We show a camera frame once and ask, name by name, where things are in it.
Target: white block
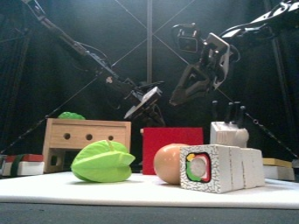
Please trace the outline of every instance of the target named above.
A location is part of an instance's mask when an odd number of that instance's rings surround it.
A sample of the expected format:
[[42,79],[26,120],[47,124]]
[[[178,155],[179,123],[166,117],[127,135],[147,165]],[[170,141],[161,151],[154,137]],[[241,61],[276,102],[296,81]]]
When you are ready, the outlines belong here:
[[265,165],[266,179],[296,180],[296,170],[290,167]]
[[245,169],[245,188],[264,186],[266,184],[262,151],[241,149]]
[[[45,162],[21,162],[18,176],[33,176],[43,174]],[[5,163],[3,176],[11,176],[13,163]]]
[[240,147],[230,146],[230,166],[233,191],[245,188],[244,161]]
[[209,193],[241,189],[241,158],[240,147],[217,144],[182,147],[182,188]]
[[254,175],[257,179],[257,186],[265,186],[266,175],[265,175],[262,151],[257,149],[252,149],[252,153],[253,153],[254,173],[256,173]]

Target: toy food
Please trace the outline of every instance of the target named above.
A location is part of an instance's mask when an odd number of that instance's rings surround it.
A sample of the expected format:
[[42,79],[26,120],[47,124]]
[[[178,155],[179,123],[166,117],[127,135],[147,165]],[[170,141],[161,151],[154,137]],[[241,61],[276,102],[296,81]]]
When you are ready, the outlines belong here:
[[169,184],[181,184],[181,147],[184,143],[167,144],[154,156],[154,170],[157,176]]
[[131,176],[130,164],[135,159],[122,143],[102,140],[91,143],[79,152],[73,161],[71,170],[74,175],[85,181],[119,182]]

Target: green star fruit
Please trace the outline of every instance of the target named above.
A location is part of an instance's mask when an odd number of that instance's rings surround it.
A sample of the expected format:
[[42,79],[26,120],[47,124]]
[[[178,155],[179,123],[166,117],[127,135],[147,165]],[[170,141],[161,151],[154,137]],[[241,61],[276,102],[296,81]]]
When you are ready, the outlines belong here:
[[130,164],[135,156],[127,147],[114,141],[102,140],[91,143],[75,157],[71,170],[74,175],[90,182],[113,183],[130,178]]

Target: knife handle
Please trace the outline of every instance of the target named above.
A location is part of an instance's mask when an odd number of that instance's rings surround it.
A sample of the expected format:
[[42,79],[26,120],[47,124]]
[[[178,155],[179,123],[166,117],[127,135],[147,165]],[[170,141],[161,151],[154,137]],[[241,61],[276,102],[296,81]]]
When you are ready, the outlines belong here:
[[225,123],[229,124],[232,122],[232,113],[233,113],[233,109],[234,109],[234,102],[229,103],[229,108],[228,108],[228,113],[225,116]]
[[246,107],[241,106],[238,114],[238,128],[245,129]]
[[233,118],[232,123],[233,123],[233,124],[238,124],[241,101],[236,101],[234,104],[236,104],[236,115],[234,115],[234,118]]
[[213,106],[212,106],[212,117],[213,117],[213,121],[214,121],[214,122],[218,121],[218,117],[220,117],[220,114],[218,114],[218,104],[220,104],[218,101],[213,101]]

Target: tan box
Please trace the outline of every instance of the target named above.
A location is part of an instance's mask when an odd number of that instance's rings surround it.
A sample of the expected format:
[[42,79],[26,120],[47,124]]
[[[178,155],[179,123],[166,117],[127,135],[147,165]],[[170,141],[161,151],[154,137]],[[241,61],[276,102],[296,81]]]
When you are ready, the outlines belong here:
[[131,122],[50,118],[43,144],[45,172],[62,172],[66,151],[81,151],[101,140],[121,142],[130,150]]

